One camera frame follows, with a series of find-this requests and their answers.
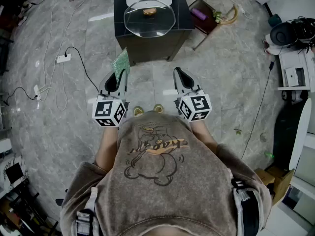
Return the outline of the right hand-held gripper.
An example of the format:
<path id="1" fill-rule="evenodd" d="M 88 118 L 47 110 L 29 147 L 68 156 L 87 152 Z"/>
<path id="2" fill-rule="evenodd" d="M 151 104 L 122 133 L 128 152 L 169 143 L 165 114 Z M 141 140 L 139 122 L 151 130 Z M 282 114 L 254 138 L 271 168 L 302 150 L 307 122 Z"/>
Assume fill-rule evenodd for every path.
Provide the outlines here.
<path id="1" fill-rule="evenodd" d="M 212 111 L 212 105 L 209 95 L 201 89 L 198 78 L 188 70 L 176 67 L 173 71 L 173 79 L 179 94 L 174 101 L 179 115 L 188 122 L 205 120 Z"/>

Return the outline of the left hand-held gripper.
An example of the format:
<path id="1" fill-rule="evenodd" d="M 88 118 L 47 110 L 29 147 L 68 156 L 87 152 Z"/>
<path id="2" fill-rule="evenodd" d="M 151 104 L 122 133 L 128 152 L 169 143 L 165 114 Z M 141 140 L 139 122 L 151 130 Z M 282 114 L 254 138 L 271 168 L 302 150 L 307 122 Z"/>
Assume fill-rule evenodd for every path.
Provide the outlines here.
<path id="1" fill-rule="evenodd" d="M 126 116 L 127 71 L 124 69 L 116 85 L 115 73 L 109 72 L 99 85 L 96 101 L 93 103 L 93 120 L 102 127 L 119 127 Z"/>

